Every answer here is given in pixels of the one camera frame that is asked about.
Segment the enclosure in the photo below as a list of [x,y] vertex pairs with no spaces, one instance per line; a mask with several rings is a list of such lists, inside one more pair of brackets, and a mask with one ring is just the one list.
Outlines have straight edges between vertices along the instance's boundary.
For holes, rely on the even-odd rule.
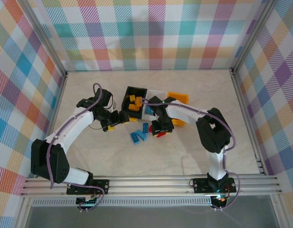
[[[218,108],[236,137],[236,202],[207,211],[210,196],[190,187],[210,166],[194,124],[139,144],[130,134],[150,120],[85,128],[68,162],[110,181],[87,215],[65,184],[30,173],[32,143],[94,83],[117,110],[128,86]],[[0,228],[74,226],[77,216],[88,227],[92,216],[99,227],[293,227],[293,0],[0,0]]]

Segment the black container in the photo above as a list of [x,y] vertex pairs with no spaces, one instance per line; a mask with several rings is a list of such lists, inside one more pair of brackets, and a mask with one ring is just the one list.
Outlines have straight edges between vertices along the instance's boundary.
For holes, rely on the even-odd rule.
[[130,101],[129,96],[135,95],[135,97],[140,96],[142,98],[145,98],[146,92],[147,92],[147,89],[128,86],[126,93],[125,93],[125,96],[124,96],[124,99],[123,99],[123,102],[122,102],[122,111],[126,111],[129,115],[129,117],[136,118],[136,119],[142,119],[143,104],[140,107],[140,110],[138,112],[129,110],[128,109],[129,104],[135,104],[134,101],[133,102]]

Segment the orange block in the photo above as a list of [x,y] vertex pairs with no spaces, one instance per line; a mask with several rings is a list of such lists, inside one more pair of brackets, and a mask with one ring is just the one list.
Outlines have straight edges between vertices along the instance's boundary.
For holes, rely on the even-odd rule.
[[[176,98],[178,101],[180,101],[186,105],[189,103],[189,95],[188,94],[178,94],[178,93],[174,93],[174,92],[168,92],[167,97],[169,97],[169,96]],[[185,125],[185,122],[183,122],[181,120],[177,120],[177,119],[173,119],[172,123],[173,123],[173,125],[178,125],[178,126]]]
[[185,122],[182,121],[182,120],[172,119],[171,121],[172,121],[173,125],[178,125],[178,126],[184,126],[185,125]]
[[176,98],[178,101],[180,101],[186,105],[189,103],[189,95],[188,94],[178,94],[178,93],[174,93],[174,92],[168,92],[167,97],[169,97],[169,96]]
[[140,110],[140,107],[137,107],[135,104],[130,104],[128,106],[128,109],[131,110],[131,111],[134,111],[134,112],[138,112]]
[[135,95],[130,95],[130,96],[129,96],[129,99],[130,99],[131,102],[133,102],[133,101],[136,100],[136,97],[135,97]]
[[141,96],[139,96],[139,97],[136,98],[135,104],[136,104],[137,107],[141,107],[142,106],[142,97]]

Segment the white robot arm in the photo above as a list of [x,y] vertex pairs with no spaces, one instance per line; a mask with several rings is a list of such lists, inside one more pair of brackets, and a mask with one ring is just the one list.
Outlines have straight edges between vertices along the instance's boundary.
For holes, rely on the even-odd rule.
[[[129,121],[128,114],[124,111],[113,111],[113,96],[107,90],[103,90],[99,104],[92,109],[77,116],[83,110],[92,105],[99,97],[99,90],[94,97],[83,99],[77,104],[77,108],[69,119],[74,118],[63,129],[59,136],[56,136],[57,129],[45,140],[35,140],[32,144],[31,156],[31,172],[35,175],[50,179],[46,153],[49,143],[55,138],[50,150],[50,166],[53,173],[53,181],[56,183],[72,183],[80,185],[93,185],[93,174],[78,168],[69,166],[66,154],[77,136],[93,121],[98,120],[103,127],[103,131],[107,131],[109,126],[122,124]],[[228,178],[223,165],[223,153],[230,143],[229,131],[211,116],[219,118],[225,123],[224,118],[218,109],[198,110],[181,103],[174,98],[168,97],[161,101],[156,96],[151,98],[148,105],[158,116],[158,119],[152,121],[152,133],[171,132],[173,130],[172,119],[179,119],[188,124],[196,124],[202,145],[209,151],[210,168],[208,173],[209,185],[215,190],[219,189]]]

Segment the cable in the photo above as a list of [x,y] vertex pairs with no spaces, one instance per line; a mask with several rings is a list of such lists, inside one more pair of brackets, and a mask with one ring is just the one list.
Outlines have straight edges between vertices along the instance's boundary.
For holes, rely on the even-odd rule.
[[93,127],[91,127],[90,125],[89,125],[89,127],[90,127],[91,129],[94,129],[94,130],[101,130],[101,129],[103,129],[103,127],[101,127],[101,128],[93,128]]
[[85,209],[85,210],[83,210],[83,209],[81,208],[81,204],[82,204],[82,203],[80,203],[80,204],[79,204],[80,212],[82,212],[82,211],[86,211],[86,212],[88,212],[88,211],[90,211],[90,210],[95,209],[96,206],[98,206],[99,203],[101,203],[101,201],[103,200],[104,195],[105,195],[105,191],[104,191],[102,188],[97,187],[97,186],[88,186],[88,185],[82,185],[82,184],[72,184],[72,183],[66,183],[66,182],[64,182],[64,184],[70,184],[70,185],[73,185],[73,186],[83,187],[83,188],[98,189],[98,190],[100,190],[100,191],[102,192],[102,194],[101,194],[101,195],[102,195],[101,199],[100,199],[100,200],[99,200],[94,206],[92,206],[90,209]]
[[46,162],[47,162],[47,168],[48,168],[48,173],[49,173],[49,179],[50,179],[50,189],[53,188],[54,185],[54,181],[53,181],[53,174],[52,174],[52,170],[51,170],[51,166],[50,166],[50,150],[51,147],[53,145],[53,143],[55,142],[56,139],[58,139],[59,135],[61,134],[61,132],[75,119],[77,119],[80,115],[84,114],[85,112],[89,111],[92,107],[94,107],[101,99],[102,97],[102,87],[99,83],[94,83],[93,84],[93,90],[95,93],[95,85],[99,86],[100,88],[100,94],[98,99],[91,105],[89,106],[87,109],[81,111],[80,113],[78,113],[77,115],[75,115],[74,117],[70,118],[63,126],[61,126],[61,128],[58,130],[58,132],[56,133],[56,135],[52,138],[48,149],[47,149],[47,153],[46,153]]
[[233,201],[232,201],[230,204],[228,204],[227,206],[223,207],[223,209],[226,209],[226,208],[230,207],[230,206],[235,202],[235,200],[237,199],[238,194],[239,194],[239,192],[240,192],[240,178],[239,178],[239,176],[238,176],[236,173],[234,173],[234,172],[229,172],[229,171],[227,171],[227,169],[226,169],[226,160],[227,160],[227,159],[226,159],[226,152],[232,150],[232,149],[236,146],[236,139],[235,139],[235,136],[234,136],[232,130],[228,127],[228,125],[227,125],[225,122],[223,122],[222,120],[220,120],[218,117],[216,117],[216,116],[214,116],[214,115],[212,115],[212,114],[210,114],[210,113],[206,113],[206,112],[200,111],[200,110],[198,110],[198,109],[195,109],[195,108],[192,108],[192,107],[186,106],[186,105],[184,105],[184,104],[176,104],[176,103],[158,103],[158,104],[150,104],[149,101],[148,101],[147,99],[144,99],[144,98],[142,98],[142,104],[144,104],[144,105],[148,105],[148,106],[173,105],[173,106],[183,107],[183,108],[189,109],[189,110],[191,110],[191,111],[193,111],[193,112],[196,112],[196,113],[198,113],[198,114],[208,115],[209,117],[211,117],[211,118],[217,120],[219,123],[221,123],[221,124],[222,124],[222,125],[228,130],[228,132],[229,132],[230,135],[232,136],[232,139],[233,139],[233,145],[232,145],[230,148],[227,148],[227,149],[225,149],[225,150],[223,151],[223,159],[222,159],[223,169],[224,169],[224,171],[225,171],[226,173],[228,173],[229,175],[235,175],[235,176],[237,177],[237,179],[238,179],[238,190],[237,190],[237,192],[236,192],[236,195],[235,195]]
[[191,186],[191,187],[193,188],[194,186],[190,184],[190,182],[191,182],[192,180],[193,180],[193,179],[190,179],[190,180],[189,180],[189,186]]

